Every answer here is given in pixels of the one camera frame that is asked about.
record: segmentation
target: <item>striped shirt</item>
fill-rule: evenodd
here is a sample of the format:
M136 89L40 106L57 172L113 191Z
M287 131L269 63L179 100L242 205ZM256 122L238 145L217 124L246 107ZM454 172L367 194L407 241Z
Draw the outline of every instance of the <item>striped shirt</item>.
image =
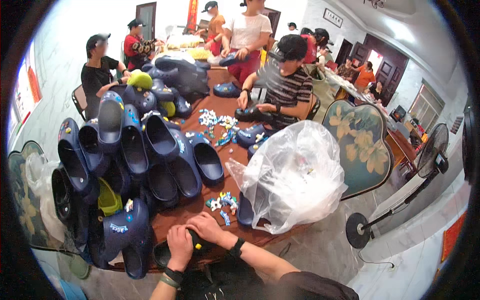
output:
M278 62L270 59L264 67L257 71L257 76L265 80L267 87L265 103L292 108L297 106L299 101L310 102L313 88L312 78L302 68L298 68L289 76L282 76ZM272 126L276 129L283 129L299 121L297 117L271 113L274 117Z

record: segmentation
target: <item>brown tablecloth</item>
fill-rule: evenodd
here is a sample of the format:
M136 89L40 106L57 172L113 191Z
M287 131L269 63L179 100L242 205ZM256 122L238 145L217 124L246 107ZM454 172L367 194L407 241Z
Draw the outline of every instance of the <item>brown tablecloth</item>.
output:
M210 70L208 72L208 76L210 78L209 85L211 88L213 88L215 84L229 82L234 79L227 70ZM201 115L199 110L202 108L214 110L218 117L222 115L229 115L232 117L234 116L235 109L237 108L236 98L219 98L213 95L213 91L210 94L211 95L206 97L205 99L197 100L192 104L192 115L185 120L184 124L180 124L182 132L186 132L189 130L203 132L206 129L206 126L200 125L200 123L198 122L198 118ZM246 128L251 126L251 124L240 122L238 126L240 128ZM218 140L218 138L222 135L224 131L224 127L221 127L220 125L215 126L214 134L216 137L213 139L212 144L214 144ZM302 232L309 226L296 226L291 231L285 234L271 235L267 232L261 230L254 230L251 227L245 227L238 224L235 216L231 215L230 208L225 207L223 210L228 213L231 221L231 225L226 226L224 219L220 216L220 211L216 210L212 212L210 208L205 205L205 202L210 198L216 199L217 197L219 197L219 193L222 191L230 192L233 197L237 197L237 199L239 199L239 188L235 183L234 179L230 176L227 169L225 168L225 162L227 162L230 158L233 158L236 161L247 165L247 150L232 142L224 146L217 147L216 149L225 170L225 181L212 188L203 186L202 194L199 198L181 199L180 205L178 207L157 214L152 220L152 227L155 232L155 236L153 239L154 245L166 240L167 232L170 227L175 224L184 224L187 219L189 219L195 214L198 214L201 211L205 211L211 214L224 230L231 231L235 235L259 247L263 247L269 243L286 239L292 234ZM222 256L225 255L225 253L225 250L216 247L204 257L194 257L191 261L191 264L211 263L220 259ZM152 263L151 269L157 269L156 265Z

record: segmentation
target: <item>red couplet banner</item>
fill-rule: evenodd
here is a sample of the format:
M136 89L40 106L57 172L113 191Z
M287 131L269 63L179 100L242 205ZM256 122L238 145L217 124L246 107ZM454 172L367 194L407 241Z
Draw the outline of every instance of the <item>red couplet banner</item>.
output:
M190 0L188 7L187 28L195 30L197 27L198 0Z

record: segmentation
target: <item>ceiling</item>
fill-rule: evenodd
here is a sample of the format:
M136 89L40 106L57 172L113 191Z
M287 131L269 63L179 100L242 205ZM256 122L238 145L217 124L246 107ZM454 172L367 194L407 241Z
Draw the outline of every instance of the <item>ceiling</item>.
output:
M368 0L326 0L360 28L399 49L447 83L457 63L452 39L437 10L425 0L386 0L373 8Z

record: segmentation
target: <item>wristwatch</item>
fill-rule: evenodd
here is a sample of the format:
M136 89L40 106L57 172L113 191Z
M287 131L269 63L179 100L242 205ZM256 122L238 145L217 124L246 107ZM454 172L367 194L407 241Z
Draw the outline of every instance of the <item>wristwatch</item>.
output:
M183 281L183 273L180 272L180 271L173 271L172 269L170 268L167 268L165 270L165 274L172 278L173 281L175 281L176 283L178 283L179 285L181 284L181 282Z
M230 249L230 255L233 257L240 257L241 255L240 248L244 243L245 243L245 240L242 238L239 238L238 241L235 243L235 246L233 246L233 248Z

